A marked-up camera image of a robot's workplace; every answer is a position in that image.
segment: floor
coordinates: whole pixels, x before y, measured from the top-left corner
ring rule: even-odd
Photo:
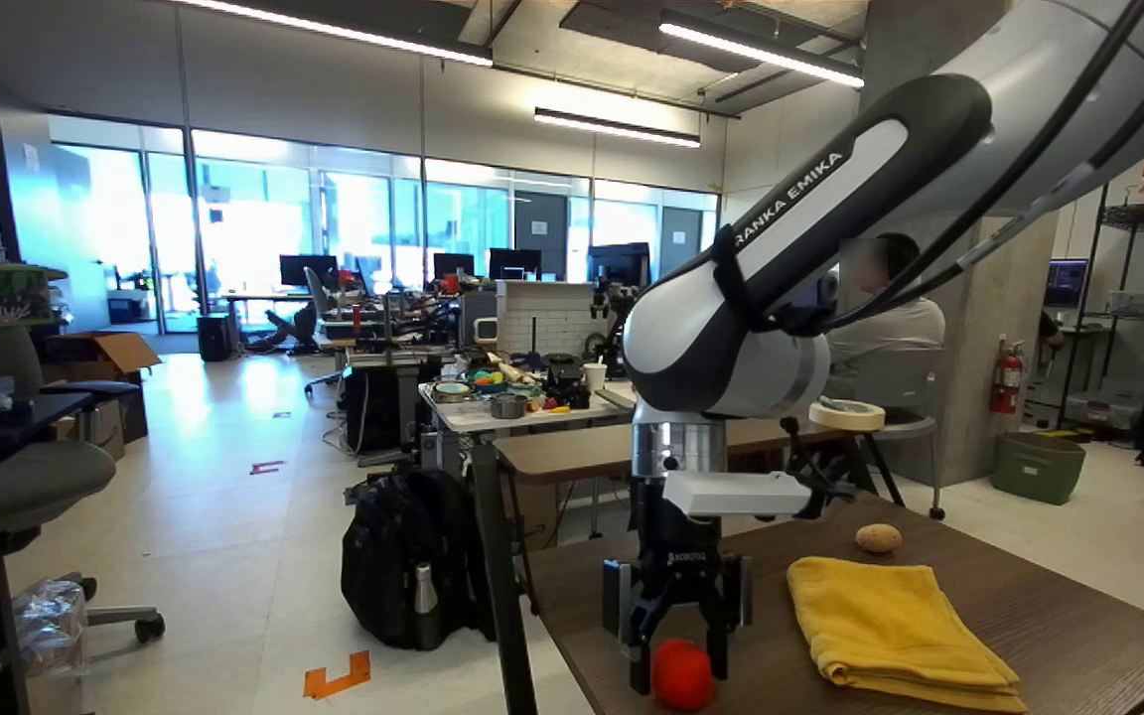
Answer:
[[[31,683],[42,715],[292,715],[292,711],[503,711],[492,644],[456,630],[413,654],[374,644],[338,595],[342,490],[361,469],[342,449],[333,404],[301,382],[324,356],[247,356],[205,366],[165,354],[141,382],[149,437],[128,445],[107,494],[83,501],[13,556],[17,587],[51,572],[96,572],[100,603],[153,603],[165,640],[128,650],[128,630],[91,630],[83,672]],[[1068,572],[1144,609],[1144,469],[1121,445],[1088,445],[1068,505],[1036,505],[965,480],[940,494],[944,525]],[[549,630],[528,620],[541,711],[586,711]],[[370,650],[374,678],[304,699],[309,668],[342,672]]]

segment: ceiling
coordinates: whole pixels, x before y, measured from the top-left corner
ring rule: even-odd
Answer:
[[[741,114],[815,81],[659,35],[663,20],[856,69],[869,0],[238,0],[342,28],[463,49],[497,72]]]

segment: red object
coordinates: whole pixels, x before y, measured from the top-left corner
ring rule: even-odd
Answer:
[[[995,344],[987,415],[1015,415],[1022,401],[1022,350],[1011,343]]]
[[[663,640],[652,650],[652,699],[672,711],[700,711],[713,694],[706,650],[691,640]]]

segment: yellow towel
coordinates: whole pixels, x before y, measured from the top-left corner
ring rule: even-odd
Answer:
[[[1023,711],[1011,668],[959,623],[934,570],[803,556],[786,585],[811,658],[832,687]]]

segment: fluorescent light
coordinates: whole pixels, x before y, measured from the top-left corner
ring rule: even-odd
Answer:
[[[616,119],[571,114],[571,111],[552,111],[552,109],[537,109],[530,119],[554,125],[554,126],[575,126],[575,131],[594,131],[594,134],[624,134],[624,141],[668,145],[668,146],[700,146],[700,134],[688,134],[688,131],[616,125]]]
[[[815,58],[797,58],[797,56],[734,43],[726,35],[712,35],[712,32],[700,32],[700,28],[688,28],[688,25],[659,25],[659,32],[663,35],[677,35],[688,43],[704,43],[704,49],[720,49],[720,53],[730,53],[730,56],[745,56],[745,58],[757,58],[757,64],[790,69],[790,72],[803,72],[803,77],[815,77],[815,81],[861,89],[861,77],[855,77],[855,72],[836,72],[836,69],[822,69]]]
[[[431,43],[407,43],[407,39],[353,32],[353,28],[296,20],[296,17],[276,17],[276,11],[262,11],[262,7],[247,7],[247,6],[222,6],[222,0],[178,0],[178,6],[205,7],[205,11],[227,11],[227,17],[247,17],[247,20],[262,20],[262,25],[280,25],[280,28],[296,28],[296,32],[338,35],[338,39],[353,39],[353,43],[375,43],[375,49],[397,49],[397,53],[415,53],[415,56],[436,56],[436,58],[492,69],[489,56],[450,53],[450,49],[431,49]]]

